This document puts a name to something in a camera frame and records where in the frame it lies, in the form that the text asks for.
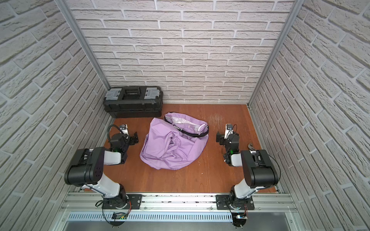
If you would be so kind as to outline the black leather belt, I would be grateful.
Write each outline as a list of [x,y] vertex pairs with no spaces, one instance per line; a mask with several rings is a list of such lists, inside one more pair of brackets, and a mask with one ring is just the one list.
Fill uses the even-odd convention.
[[195,119],[185,114],[167,113],[163,120],[173,125],[178,131],[189,137],[202,138],[209,134],[209,126],[207,122]]

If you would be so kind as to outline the purple trousers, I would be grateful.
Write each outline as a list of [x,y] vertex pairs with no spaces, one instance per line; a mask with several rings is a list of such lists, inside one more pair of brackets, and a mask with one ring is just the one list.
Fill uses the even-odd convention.
[[200,157],[208,138],[209,134],[202,138],[189,137],[163,119],[154,118],[150,122],[140,158],[155,169],[178,170]]

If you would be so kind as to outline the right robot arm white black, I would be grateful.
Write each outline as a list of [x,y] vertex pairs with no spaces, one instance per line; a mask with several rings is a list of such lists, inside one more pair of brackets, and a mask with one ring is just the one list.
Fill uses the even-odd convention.
[[216,142],[225,147],[224,162],[231,167],[243,168],[243,179],[231,187],[229,196],[217,199],[227,209],[252,209],[252,195],[260,190],[277,185],[279,174],[266,150],[257,150],[252,143],[247,150],[239,150],[240,137],[237,133],[217,133]]

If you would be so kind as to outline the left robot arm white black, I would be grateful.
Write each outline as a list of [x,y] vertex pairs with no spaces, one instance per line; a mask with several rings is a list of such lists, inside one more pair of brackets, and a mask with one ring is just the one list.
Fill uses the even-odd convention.
[[102,209],[130,210],[132,203],[124,186],[114,182],[104,173],[104,166],[126,163],[128,149],[139,142],[137,133],[129,134],[127,125],[110,125],[107,130],[110,147],[78,149],[65,173],[67,185],[90,189],[102,195]]

